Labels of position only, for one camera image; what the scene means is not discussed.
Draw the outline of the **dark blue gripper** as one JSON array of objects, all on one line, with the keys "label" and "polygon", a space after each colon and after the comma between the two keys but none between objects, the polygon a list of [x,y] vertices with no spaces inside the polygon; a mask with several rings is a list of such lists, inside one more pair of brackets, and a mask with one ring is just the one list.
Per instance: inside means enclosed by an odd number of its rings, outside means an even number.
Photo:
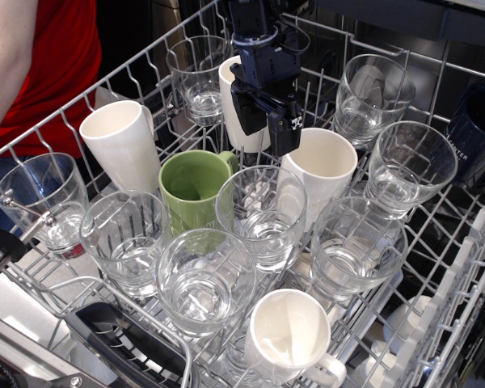
[{"label": "dark blue gripper", "polygon": [[242,131],[247,136],[268,125],[272,154],[282,157],[300,144],[302,113],[297,105],[268,113],[262,108],[297,102],[294,82],[300,74],[299,31],[279,24],[234,25],[233,42],[241,64],[232,73],[231,95]]}]

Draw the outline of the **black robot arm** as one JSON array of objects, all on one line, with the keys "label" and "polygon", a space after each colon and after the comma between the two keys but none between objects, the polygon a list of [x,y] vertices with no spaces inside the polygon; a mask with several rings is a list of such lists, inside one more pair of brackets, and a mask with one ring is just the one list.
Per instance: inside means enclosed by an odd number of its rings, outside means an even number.
[{"label": "black robot arm", "polygon": [[286,1],[229,1],[232,41],[240,63],[230,92],[246,135],[266,126],[272,154],[295,150],[302,132],[302,107],[294,83],[301,73],[299,31],[281,19]]}]

